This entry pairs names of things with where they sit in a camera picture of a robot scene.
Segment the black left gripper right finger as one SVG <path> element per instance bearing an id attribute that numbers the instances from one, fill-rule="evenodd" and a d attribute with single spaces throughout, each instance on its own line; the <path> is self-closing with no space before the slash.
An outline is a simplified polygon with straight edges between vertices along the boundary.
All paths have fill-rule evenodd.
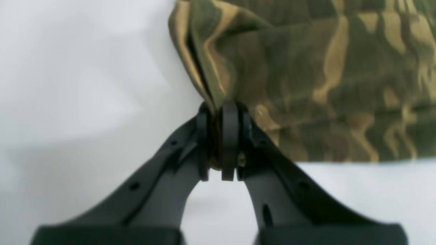
<path id="1" fill-rule="evenodd" d="M 256 245 L 407 245 L 399 224 L 378 222 L 332 197 L 282 155 L 242 104 L 220 110 L 222 180 L 237 176 L 249 191 Z"/>

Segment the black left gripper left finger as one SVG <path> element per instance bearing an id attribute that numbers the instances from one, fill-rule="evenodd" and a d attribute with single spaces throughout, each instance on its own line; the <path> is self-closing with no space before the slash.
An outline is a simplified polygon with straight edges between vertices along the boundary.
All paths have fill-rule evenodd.
<path id="1" fill-rule="evenodd" d="M 58 225 L 37 229 L 32 245 L 185 245 L 187 198 L 207 181 L 207 123 L 202 104 L 156 154 L 102 202 Z"/>

